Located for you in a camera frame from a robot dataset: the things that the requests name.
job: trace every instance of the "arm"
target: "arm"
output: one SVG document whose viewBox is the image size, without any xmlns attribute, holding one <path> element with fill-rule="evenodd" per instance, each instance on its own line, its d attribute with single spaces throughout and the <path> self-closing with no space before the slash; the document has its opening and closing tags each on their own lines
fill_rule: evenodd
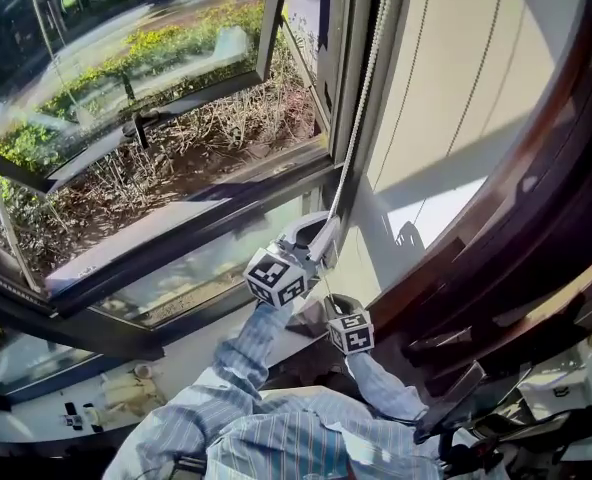
<svg viewBox="0 0 592 480">
<path fill-rule="evenodd" d="M 427 410 L 414 386 L 405 386 L 367 352 L 347 356 L 346 362 L 360 394 L 385 416 L 415 420 Z"/>
<path fill-rule="evenodd" d="M 238 337 L 218 346 L 213 365 L 193 385 L 136 427 L 104 478 L 155 478 L 178 455 L 204 454 L 223 427 L 252 414 L 267 379 L 272 343 L 290 317 L 291 304 L 283 309 L 260 304 Z M 143 475 L 148 471 L 150 476 Z"/>
</svg>

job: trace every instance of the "white wall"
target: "white wall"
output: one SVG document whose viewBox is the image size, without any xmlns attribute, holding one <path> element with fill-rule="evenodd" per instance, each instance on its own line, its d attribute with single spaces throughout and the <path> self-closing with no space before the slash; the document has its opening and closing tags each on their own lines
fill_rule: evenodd
<svg viewBox="0 0 592 480">
<path fill-rule="evenodd" d="M 584 1 L 500 1 L 486 62 L 449 153 L 496 0 L 429 0 L 403 107 L 425 5 L 410 1 L 351 228 L 329 276 L 332 290 L 368 304 L 422 258 L 526 125 L 565 57 Z"/>
</svg>

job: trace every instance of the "window latch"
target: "window latch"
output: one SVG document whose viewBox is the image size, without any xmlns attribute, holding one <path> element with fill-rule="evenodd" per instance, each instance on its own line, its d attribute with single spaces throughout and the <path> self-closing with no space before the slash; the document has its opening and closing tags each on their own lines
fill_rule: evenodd
<svg viewBox="0 0 592 480">
<path fill-rule="evenodd" d="M 140 112 L 135 112 L 132 116 L 132 122 L 123 126 L 123 135 L 125 137 L 135 136 L 138 139 L 141 147 L 143 149 L 147 149 L 149 147 L 149 142 L 147 142 L 145 128 L 153 126 L 161 120 L 162 116 L 157 110 L 151 110 L 143 114 Z"/>
</svg>

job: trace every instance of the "metal rod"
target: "metal rod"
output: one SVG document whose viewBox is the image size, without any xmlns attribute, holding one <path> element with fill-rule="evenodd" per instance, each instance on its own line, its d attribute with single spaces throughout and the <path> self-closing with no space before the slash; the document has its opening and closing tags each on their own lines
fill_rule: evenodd
<svg viewBox="0 0 592 480">
<path fill-rule="evenodd" d="M 320 124 L 322 124 L 324 128 L 325 134 L 329 137 L 330 131 L 330 124 L 329 119 L 327 118 L 327 114 L 325 114 L 325 109 L 323 108 L 323 104 L 318 97 L 318 93 L 316 92 L 316 84 L 312 79 L 311 73 L 307 68 L 307 63 L 303 58 L 300 50 L 298 49 L 298 44 L 296 43 L 296 39 L 292 34 L 291 29 L 289 28 L 289 24 L 282 18 L 281 29 L 283 31 L 283 37 L 285 38 L 285 42 L 287 43 L 287 48 L 291 53 L 294 62 L 296 63 L 296 68 L 298 70 L 298 74 L 300 75 L 301 79 L 303 80 L 303 84 L 305 85 L 305 89 L 309 92 L 312 100 L 314 101 L 314 106 L 316 108 L 316 113 L 320 117 Z"/>
<path fill-rule="evenodd" d="M 25 280 L 29 287 L 35 291 L 36 293 L 41 293 L 40 286 L 34 280 L 29 267 L 27 266 L 27 262 L 23 257 L 23 253 L 20 250 L 20 245 L 18 244 L 18 238 L 16 237 L 16 232 L 14 231 L 14 225 L 12 224 L 12 220 L 9 216 L 9 212 L 7 211 L 7 206 L 5 206 L 5 201 L 3 200 L 3 191 L 0 188 L 0 222 L 3 226 L 3 231 L 5 232 L 5 238 L 7 239 L 7 243 L 9 247 L 12 249 L 14 256 L 16 257 L 16 261 L 18 261 L 18 265 L 20 269 L 23 271 L 23 275 L 25 276 Z"/>
</svg>

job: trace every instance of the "striped shirt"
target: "striped shirt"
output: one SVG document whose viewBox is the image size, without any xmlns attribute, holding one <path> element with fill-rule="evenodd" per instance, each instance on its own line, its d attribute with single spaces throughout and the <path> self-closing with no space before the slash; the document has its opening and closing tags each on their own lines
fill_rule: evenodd
<svg viewBox="0 0 592 480">
<path fill-rule="evenodd" d="M 186 455 L 207 457 L 207 478 L 345 478 L 348 464 L 359 479 L 442 478 L 437 437 L 415 445 L 413 429 L 380 417 L 418 418 L 416 389 L 367 353 L 347 363 L 371 407 L 330 390 L 262 398 L 266 358 L 290 316 L 259 305 L 193 385 L 134 429 L 104 478 L 165 478 Z M 459 432 L 455 444 L 474 440 Z M 506 478 L 502 467 L 489 476 Z"/>
</svg>

